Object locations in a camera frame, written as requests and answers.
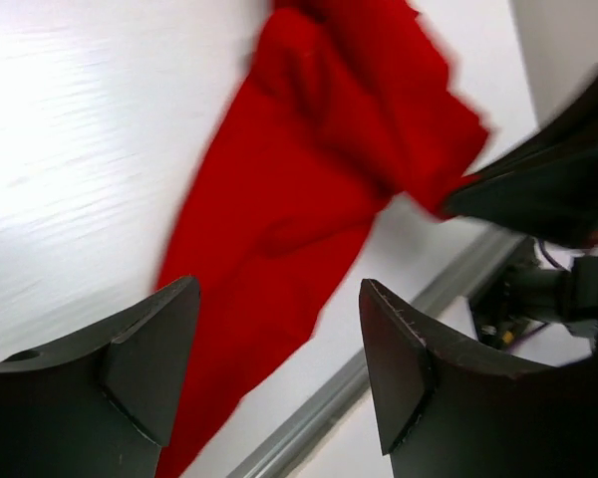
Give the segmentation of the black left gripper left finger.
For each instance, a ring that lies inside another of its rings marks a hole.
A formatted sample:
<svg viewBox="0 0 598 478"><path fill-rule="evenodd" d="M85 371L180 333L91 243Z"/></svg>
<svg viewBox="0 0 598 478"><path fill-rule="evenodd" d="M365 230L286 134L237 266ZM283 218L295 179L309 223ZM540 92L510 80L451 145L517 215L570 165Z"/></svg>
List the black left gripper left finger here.
<svg viewBox="0 0 598 478"><path fill-rule="evenodd" d="M139 303L0 362L0 375L101 356L98 385L149 440L170 442L199 306L199 284L181 277Z"/></svg>

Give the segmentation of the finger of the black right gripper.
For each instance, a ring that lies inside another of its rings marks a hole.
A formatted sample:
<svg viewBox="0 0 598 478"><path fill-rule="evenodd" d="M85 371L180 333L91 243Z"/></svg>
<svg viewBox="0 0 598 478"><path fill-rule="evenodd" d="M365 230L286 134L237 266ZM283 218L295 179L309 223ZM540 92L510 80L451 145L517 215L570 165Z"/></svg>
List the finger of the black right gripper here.
<svg viewBox="0 0 598 478"><path fill-rule="evenodd" d="M545 127L448 196L443 211L563 247L598 245L598 69Z"/></svg>

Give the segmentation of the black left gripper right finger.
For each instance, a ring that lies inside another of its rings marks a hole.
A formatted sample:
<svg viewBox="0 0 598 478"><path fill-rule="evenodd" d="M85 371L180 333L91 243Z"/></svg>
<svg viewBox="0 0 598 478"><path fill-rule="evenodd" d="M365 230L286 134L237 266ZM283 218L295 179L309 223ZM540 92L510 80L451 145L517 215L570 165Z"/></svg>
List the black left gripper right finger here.
<svg viewBox="0 0 598 478"><path fill-rule="evenodd" d="M598 355L562 366L510 356L370 279L359 308L383 453L598 456Z"/></svg>

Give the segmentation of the red t shirt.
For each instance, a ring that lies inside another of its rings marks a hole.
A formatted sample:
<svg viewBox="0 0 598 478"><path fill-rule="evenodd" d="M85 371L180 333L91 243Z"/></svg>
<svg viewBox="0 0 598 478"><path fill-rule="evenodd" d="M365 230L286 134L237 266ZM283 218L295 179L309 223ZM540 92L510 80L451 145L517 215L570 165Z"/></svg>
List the red t shirt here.
<svg viewBox="0 0 598 478"><path fill-rule="evenodd" d="M155 281L201 291L158 476L181 475L310 339L390 201L441 215L487 137L408 3L274 3Z"/></svg>

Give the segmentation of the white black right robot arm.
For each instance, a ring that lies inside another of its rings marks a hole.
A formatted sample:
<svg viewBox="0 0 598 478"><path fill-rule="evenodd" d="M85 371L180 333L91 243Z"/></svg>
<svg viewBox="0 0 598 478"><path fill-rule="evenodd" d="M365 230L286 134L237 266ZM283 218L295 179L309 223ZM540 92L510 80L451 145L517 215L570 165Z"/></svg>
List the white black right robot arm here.
<svg viewBox="0 0 598 478"><path fill-rule="evenodd" d="M530 320L598 341L598 67L561 113L451 193L443 211L524 237L470 301L482 342Z"/></svg>

